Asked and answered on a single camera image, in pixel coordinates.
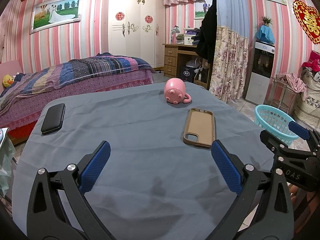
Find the black phone case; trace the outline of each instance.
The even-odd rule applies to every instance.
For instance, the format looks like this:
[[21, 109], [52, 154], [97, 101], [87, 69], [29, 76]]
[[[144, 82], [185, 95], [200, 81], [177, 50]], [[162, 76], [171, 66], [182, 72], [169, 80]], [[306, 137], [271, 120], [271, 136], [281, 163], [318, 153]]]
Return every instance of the black phone case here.
[[43, 135], [46, 135], [61, 129], [65, 108], [66, 108], [65, 104], [62, 103], [55, 106], [51, 106], [48, 109], [41, 127], [41, 133]]

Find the desk drawer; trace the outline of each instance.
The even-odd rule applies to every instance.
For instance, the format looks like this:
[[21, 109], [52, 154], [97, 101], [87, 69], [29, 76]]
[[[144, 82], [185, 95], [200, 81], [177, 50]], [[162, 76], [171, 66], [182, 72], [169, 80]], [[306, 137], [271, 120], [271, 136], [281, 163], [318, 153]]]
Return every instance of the desk drawer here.
[[177, 66], [177, 58], [164, 56], [164, 64], [176, 67]]
[[164, 65], [164, 73], [175, 77], [177, 73], [177, 68], [174, 66]]
[[178, 48], [164, 48], [164, 55], [170, 57], [178, 56]]

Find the blue curtain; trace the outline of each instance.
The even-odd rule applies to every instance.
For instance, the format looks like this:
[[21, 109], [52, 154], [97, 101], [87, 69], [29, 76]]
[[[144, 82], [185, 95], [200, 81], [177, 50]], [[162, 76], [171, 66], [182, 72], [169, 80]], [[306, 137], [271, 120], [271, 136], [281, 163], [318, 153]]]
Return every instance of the blue curtain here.
[[209, 91], [224, 102], [240, 99], [249, 54], [248, 0], [217, 0], [217, 41]]
[[249, 38], [248, 0], [217, 0], [218, 26], [228, 27]]

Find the table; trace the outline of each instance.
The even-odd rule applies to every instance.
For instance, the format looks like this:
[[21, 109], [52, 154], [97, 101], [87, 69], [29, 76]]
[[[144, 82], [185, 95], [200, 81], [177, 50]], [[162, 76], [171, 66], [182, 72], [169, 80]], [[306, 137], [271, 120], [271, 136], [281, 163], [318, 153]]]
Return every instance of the table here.
[[[236, 194], [228, 189], [210, 149], [186, 145], [189, 109], [212, 111], [217, 139], [243, 163], [270, 171], [273, 154], [254, 122], [209, 91], [186, 83], [189, 104], [166, 102], [164, 83], [59, 98], [43, 110], [15, 174], [12, 214], [26, 232], [28, 200], [39, 168], [49, 172], [78, 163], [101, 141], [111, 156], [85, 197], [118, 240], [206, 239]], [[41, 135], [49, 107], [65, 103], [61, 130]], [[64, 194], [71, 224], [80, 229]]]

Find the blue plastic basket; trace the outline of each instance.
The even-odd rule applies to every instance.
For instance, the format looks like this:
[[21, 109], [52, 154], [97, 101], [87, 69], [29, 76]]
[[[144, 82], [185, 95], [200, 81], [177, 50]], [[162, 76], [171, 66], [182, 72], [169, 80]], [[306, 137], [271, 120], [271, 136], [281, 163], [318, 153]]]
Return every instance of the blue plastic basket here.
[[289, 130], [288, 124], [294, 121], [285, 112], [267, 105], [259, 105], [255, 108], [256, 116], [254, 122], [282, 140], [290, 146], [292, 142], [298, 139], [298, 135]]

